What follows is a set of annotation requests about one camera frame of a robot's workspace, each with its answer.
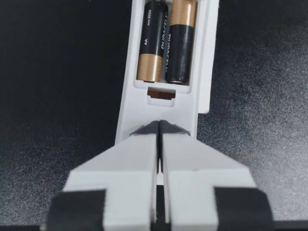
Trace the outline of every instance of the white plastic device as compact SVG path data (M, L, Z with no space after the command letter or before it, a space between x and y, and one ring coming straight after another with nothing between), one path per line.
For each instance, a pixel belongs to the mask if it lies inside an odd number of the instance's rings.
M166 0L166 3L170 12L172 0ZM218 3L219 0L197 1L190 82L188 85L177 85L136 79L145 0L132 1L128 54L115 143L129 137L140 126L161 119L181 126L196 138L198 113L209 111ZM169 92L175 96L171 100L152 98L148 95L149 90Z

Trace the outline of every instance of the black and copper battery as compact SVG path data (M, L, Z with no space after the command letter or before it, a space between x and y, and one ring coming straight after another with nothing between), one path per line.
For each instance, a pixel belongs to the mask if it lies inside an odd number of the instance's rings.
M196 0L173 0L166 63L169 83L187 84L190 78Z
M168 6L164 0L145 4L137 80L160 82L166 40Z

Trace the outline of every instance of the black rubber pad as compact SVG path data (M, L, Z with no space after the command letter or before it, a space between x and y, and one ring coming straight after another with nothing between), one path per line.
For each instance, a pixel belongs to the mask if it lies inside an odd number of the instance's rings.
M103 231L105 190L62 192L47 216L48 231Z
M218 231L273 231L269 201L257 188L215 188Z

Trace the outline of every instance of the gripper jaw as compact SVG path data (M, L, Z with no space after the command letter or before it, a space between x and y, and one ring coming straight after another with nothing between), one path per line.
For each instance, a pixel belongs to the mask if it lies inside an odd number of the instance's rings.
M162 163L164 224L156 221ZM167 121L154 121L73 169L48 231L270 231L266 195L249 169Z

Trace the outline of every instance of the speckled black background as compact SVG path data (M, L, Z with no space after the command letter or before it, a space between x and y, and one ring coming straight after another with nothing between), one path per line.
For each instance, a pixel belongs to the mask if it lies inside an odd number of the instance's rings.
M0 1L0 225L39 224L111 147L131 1ZM308 219L308 1L221 0L198 139L248 165L276 220Z

